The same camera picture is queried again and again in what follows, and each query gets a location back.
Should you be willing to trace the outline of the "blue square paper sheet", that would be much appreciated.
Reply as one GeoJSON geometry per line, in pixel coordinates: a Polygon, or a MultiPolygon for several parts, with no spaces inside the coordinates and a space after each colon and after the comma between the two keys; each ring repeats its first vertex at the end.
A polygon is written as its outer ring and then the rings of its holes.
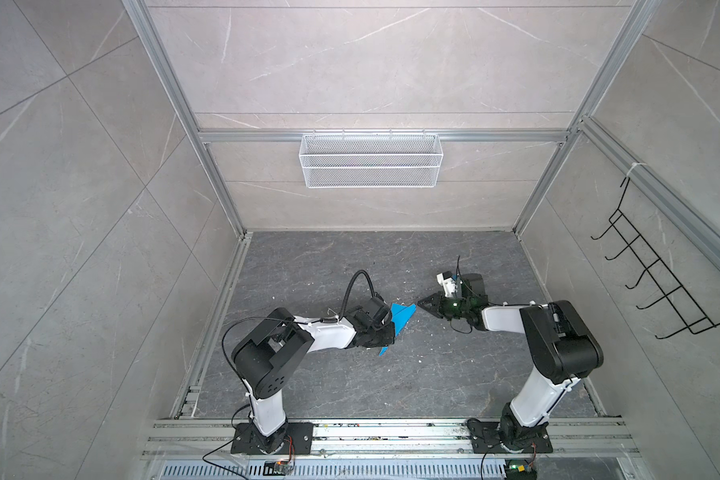
{"type": "Polygon", "coordinates": [[[380,356],[382,356],[388,348],[395,343],[397,336],[401,333],[408,321],[413,317],[415,311],[415,305],[405,306],[396,303],[391,305],[388,318],[383,322],[382,327],[378,330],[378,335],[383,343],[379,352],[380,356]]]}

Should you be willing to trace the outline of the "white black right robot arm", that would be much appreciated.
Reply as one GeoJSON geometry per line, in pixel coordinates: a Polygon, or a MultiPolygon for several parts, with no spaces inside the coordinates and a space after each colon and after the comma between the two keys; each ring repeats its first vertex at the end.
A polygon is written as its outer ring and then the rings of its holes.
{"type": "Polygon", "coordinates": [[[503,423],[530,430],[582,379],[604,363],[604,353],[577,310],[567,300],[545,304],[501,304],[489,300],[480,274],[442,272],[441,289],[417,301],[431,315],[464,319],[475,330],[525,336],[533,369],[521,392],[504,409],[503,423]]]}

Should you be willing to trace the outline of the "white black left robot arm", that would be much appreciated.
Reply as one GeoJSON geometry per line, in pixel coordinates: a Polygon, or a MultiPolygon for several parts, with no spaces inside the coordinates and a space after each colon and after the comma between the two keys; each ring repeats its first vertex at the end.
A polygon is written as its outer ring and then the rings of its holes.
{"type": "Polygon", "coordinates": [[[248,393],[257,433],[268,440],[285,433],[281,391],[307,354],[388,347],[395,336],[392,307],[379,295],[333,317],[300,317],[280,307],[262,318],[227,359],[248,393]]]}

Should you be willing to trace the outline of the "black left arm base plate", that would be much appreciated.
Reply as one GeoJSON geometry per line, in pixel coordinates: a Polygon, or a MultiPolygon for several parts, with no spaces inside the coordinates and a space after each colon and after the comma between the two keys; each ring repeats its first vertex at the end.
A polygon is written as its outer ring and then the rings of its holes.
{"type": "Polygon", "coordinates": [[[286,422],[275,433],[264,436],[251,422],[240,423],[230,447],[232,454],[309,455],[313,442],[314,424],[286,422]]]}

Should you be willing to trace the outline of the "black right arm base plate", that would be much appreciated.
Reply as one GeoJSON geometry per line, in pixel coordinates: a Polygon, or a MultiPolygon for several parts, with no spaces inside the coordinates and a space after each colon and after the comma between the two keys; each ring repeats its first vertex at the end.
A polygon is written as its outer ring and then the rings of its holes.
{"type": "Polygon", "coordinates": [[[532,454],[552,453],[553,446],[547,432],[547,423],[535,427],[517,424],[509,417],[500,421],[481,421],[469,418],[465,422],[474,453],[477,454],[532,454]]]}

